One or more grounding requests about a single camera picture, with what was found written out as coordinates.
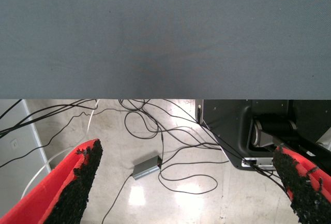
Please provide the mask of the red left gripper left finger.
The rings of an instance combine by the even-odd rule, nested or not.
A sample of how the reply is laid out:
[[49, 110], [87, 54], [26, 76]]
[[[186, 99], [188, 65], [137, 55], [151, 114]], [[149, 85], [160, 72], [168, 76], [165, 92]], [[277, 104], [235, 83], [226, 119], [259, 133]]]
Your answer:
[[1, 223], [80, 223], [102, 153], [99, 139], [78, 145]]

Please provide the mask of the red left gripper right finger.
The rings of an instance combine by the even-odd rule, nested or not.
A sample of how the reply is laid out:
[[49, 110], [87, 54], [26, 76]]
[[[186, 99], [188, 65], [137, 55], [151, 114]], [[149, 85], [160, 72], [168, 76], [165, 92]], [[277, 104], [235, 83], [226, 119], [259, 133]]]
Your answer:
[[299, 223], [330, 223], [330, 175], [301, 154], [279, 146], [274, 167]]

